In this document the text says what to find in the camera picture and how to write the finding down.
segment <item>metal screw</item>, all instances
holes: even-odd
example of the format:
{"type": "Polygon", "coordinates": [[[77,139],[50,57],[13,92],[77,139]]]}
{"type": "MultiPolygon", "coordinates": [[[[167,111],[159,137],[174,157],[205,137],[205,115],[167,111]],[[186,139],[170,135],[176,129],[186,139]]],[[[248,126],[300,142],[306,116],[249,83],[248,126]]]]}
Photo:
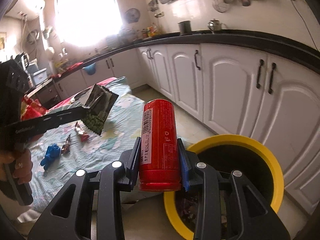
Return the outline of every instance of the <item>metal screw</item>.
{"type": "Polygon", "coordinates": [[[205,163],[197,163],[197,167],[199,169],[204,169],[207,165],[205,165],[205,163]]]}
{"type": "Polygon", "coordinates": [[[242,176],[242,172],[241,171],[233,171],[233,176],[241,177],[242,176]]]}
{"type": "Polygon", "coordinates": [[[81,177],[81,176],[83,176],[85,174],[85,170],[78,170],[77,172],[76,172],[76,175],[78,176],[78,177],[81,177]]]}
{"type": "Polygon", "coordinates": [[[122,162],[121,161],[115,161],[112,163],[112,167],[114,168],[119,168],[122,166],[122,162]]]}

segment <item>plastic storage box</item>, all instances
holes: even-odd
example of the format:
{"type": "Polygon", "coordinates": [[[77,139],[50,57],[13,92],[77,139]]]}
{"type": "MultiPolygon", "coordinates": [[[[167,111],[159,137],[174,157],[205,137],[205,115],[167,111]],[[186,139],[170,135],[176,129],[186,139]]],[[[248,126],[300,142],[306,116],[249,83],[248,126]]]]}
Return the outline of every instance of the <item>plastic storage box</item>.
{"type": "Polygon", "coordinates": [[[27,71],[30,75],[36,73],[39,71],[39,67],[38,67],[38,64],[36,62],[33,62],[33,63],[30,63],[28,68],[27,68],[27,71]]]}
{"type": "Polygon", "coordinates": [[[47,75],[47,68],[41,69],[33,74],[31,74],[31,79],[33,81],[33,84],[35,86],[41,84],[43,81],[45,81],[48,78],[47,75]]]}

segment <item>hanging strainer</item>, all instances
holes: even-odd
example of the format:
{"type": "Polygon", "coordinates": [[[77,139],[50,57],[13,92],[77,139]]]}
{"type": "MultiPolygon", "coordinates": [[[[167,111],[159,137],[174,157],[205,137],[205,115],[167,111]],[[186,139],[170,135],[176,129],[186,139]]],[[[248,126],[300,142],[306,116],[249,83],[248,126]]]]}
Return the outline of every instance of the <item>hanging strainer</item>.
{"type": "Polygon", "coordinates": [[[213,0],[212,2],[213,8],[220,13],[224,13],[228,11],[230,5],[225,3],[224,0],[213,0]]]}

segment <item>tiled floor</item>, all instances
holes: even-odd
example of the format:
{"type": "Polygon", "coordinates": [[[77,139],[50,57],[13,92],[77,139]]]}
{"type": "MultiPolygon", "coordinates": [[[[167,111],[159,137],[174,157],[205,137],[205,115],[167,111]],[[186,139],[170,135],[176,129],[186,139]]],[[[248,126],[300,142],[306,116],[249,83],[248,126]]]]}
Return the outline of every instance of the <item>tiled floor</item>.
{"type": "MultiPolygon", "coordinates": [[[[153,89],[134,93],[145,102],[155,98],[167,99],[153,89]]],[[[201,139],[213,135],[213,132],[204,127],[199,121],[184,112],[177,105],[175,107],[177,135],[195,143],[201,139]]],[[[307,217],[284,196],[278,215],[293,239],[296,233],[307,222],[307,217]]],[[[165,213],[163,195],[138,201],[127,210],[123,210],[123,224],[125,239],[130,240],[182,240],[183,238],[175,231],[165,213]]],[[[95,228],[92,230],[92,240],[96,239],[95,228]]]]}

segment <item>red can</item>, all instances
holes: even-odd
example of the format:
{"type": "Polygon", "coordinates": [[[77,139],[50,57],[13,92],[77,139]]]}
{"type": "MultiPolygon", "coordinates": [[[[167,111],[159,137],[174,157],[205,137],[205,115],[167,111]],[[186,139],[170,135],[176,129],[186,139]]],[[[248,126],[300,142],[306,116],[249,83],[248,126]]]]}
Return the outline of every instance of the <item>red can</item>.
{"type": "Polygon", "coordinates": [[[167,100],[144,106],[139,178],[143,191],[181,189],[174,107],[167,100]]]}

